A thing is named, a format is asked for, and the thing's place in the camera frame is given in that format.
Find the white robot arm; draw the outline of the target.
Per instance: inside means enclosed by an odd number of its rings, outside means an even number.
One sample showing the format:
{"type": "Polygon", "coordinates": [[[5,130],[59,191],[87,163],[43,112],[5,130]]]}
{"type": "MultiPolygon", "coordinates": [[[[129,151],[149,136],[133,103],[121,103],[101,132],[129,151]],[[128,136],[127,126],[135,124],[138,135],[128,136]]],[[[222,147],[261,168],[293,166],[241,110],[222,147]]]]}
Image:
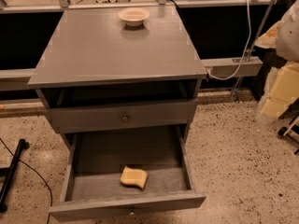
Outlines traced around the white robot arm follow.
{"type": "Polygon", "coordinates": [[[274,51],[257,115],[260,121],[271,122],[299,99],[299,0],[255,41],[255,46],[274,51]]]}

